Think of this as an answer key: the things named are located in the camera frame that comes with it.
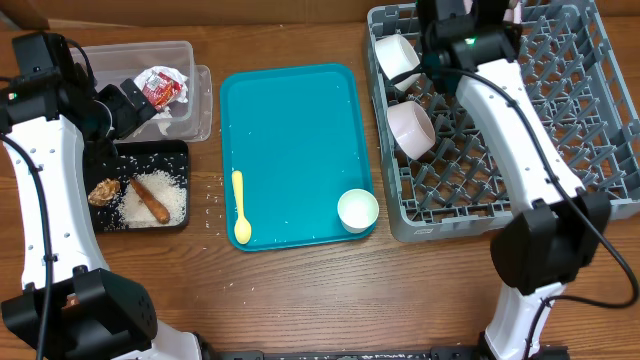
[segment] yellow spoon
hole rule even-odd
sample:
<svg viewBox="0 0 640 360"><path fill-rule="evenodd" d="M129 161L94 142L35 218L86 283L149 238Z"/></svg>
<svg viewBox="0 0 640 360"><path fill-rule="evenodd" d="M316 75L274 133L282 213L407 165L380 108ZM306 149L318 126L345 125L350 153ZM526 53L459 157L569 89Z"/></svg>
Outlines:
<svg viewBox="0 0 640 360"><path fill-rule="evenodd" d="M233 194L236 197L236 206L238 207L238 221L233 232L236 235L236 240L242 245L245 245L251 239L251 224L246 217L244 217L244 184L242 180L242 172L234 171L231 174L231 182L233 183Z"/></svg>

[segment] gray dish rack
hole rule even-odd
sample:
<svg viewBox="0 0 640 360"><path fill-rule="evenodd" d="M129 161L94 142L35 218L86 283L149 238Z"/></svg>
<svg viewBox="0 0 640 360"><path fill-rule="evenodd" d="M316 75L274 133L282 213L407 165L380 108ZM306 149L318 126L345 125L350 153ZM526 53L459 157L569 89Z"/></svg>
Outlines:
<svg viewBox="0 0 640 360"><path fill-rule="evenodd" d="M612 219L640 212L640 121L594 0L523 1L519 61L527 92L560 154L589 191L606 192ZM383 77L373 45L401 34L421 52L415 4L373 8L365 40L369 93L394 237L418 242L474 236L513 218L503 178L473 119L424 75L400 93ZM415 101L437 143L408 158L387 123L389 106Z"/></svg>

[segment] black plate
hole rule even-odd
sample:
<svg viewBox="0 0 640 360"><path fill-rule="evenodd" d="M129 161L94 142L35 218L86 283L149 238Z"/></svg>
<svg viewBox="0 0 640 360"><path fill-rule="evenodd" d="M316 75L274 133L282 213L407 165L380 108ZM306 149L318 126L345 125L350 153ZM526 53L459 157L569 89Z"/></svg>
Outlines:
<svg viewBox="0 0 640 360"><path fill-rule="evenodd" d="M89 205L91 223L96 233L139 231L151 229L179 229L189 223L189 147L182 140L163 140L117 144L118 157L111 158L84 169L84 186L87 196L104 179L118 179L121 194L135 175L151 174L156 170L167 172L179 179L181 189L187 190L184 220L174 226L134 228L125 225L117 210L119 199L104 207Z"/></svg>

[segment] sausage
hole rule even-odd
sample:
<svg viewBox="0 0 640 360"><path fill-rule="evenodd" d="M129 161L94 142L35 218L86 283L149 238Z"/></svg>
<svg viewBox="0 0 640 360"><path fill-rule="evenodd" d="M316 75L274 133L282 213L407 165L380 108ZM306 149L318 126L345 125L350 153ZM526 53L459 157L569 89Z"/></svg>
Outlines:
<svg viewBox="0 0 640 360"><path fill-rule="evenodd" d="M131 186L133 190L136 191L140 199L147 205L151 214L158 220L160 224L166 224L171 219L169 215L169 210L167 210L164 205L160 203L160 201L156 200L155 197L149 192L149 190L144 187L144 185L140 184L136 179L130 178Z"/></svg>

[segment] red packaging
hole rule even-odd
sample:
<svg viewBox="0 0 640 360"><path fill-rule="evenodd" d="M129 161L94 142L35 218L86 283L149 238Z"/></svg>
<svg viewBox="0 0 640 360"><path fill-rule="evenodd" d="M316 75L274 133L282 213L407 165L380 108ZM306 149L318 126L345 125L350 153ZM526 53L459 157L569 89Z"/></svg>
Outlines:
<svg viewBox="0 0 640 360"><path fill-rule="evenodd" d="M182 85L170 78L168 75L160 72L153 72L148 79L145 80L142 93L149 99L151 104L158 111L167 106L182 90Z"/></svg>

